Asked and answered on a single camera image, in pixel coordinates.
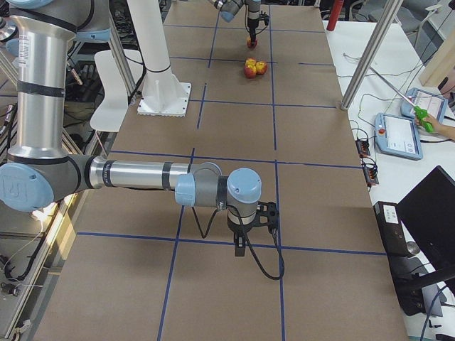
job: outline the brown table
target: brown table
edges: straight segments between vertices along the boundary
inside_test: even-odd
[[[277,201],[286,274],[234,257],[225,213],[201,240],[171,193],[93,192],[35,340],[407,340],[317,9],[265,6],[255,50],[243,13],[173,2],[173,72],[193,91],[184,118],[128,113],[109,158],[255,169]],[[247,80],[246,57],[269,62]],[[212,210],[198,209],[208,221]],[[277,274],[265,229],[250,239]]]

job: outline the apple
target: apple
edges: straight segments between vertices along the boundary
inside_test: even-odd
[[[256,41],[255,41],[254,45],[251,44],[251,37],[247,38],[247,46],[248,46],[248,48],[255,48],[256,45],[257,45],[257,38],[256,38]]]
[[[258,75],[263,75],[267,71],[267,62],[260,60],[256,63],[256,73]]]
[[[243,73],[246,78],[255,78],[256,77],[256,67],[254,65],[245,65],[243,67]]]
[[[245,61],[245,66],[246,65],[255,66],[256,63],[257,63],[257,60],[255,60],[254,58],[247,58]]]

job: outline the blue joint cap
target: blue joint cap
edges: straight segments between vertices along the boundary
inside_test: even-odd
[[[230,23],[234,19],[234,14],[230,12],[220,12],[221,18],[224,19],[227,23]]]
[[[179,205],[194,206],[196,202],[196,182],[193,174],[179,175],[174,193],[176,202]]]
[[[49,182],[34,168],[22,163],[0,167],[0,200],[9,207],[31,212],[54,201]]]
[[[7,0],[11,5],[20,9],[39,9],[49,5],[54,0]]]
[[[229,194],[238,202],[254,204],[261,198],[262,182],[252,169],[239,168],[227,178],[227,188]]]
[[[5,44],[6,50],[10,52],[14,57],[19,56],[19,39],[14,38],[11,40],[8,40]]]
[[[111,36],[111,29],[101,31],[77,32],[75,40],[83,43],[106,43]]]

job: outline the red object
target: red object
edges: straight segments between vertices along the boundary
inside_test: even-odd
[[[332,5],[332,12],[328,20],[327,31],[333,31],[335,29],[336,22],[340,16],[341,9],[343,8],[344,0],[334,0]]]

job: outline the green handle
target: green handle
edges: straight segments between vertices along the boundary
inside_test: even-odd
[[[425,128],[425,131],[429,133],[434,133],[433,125],[429,122],[423,120],[424,117],[428,116],[428,111],[418,107],[417,105],[414,107],[415,116],[419,119],[420,124]]]

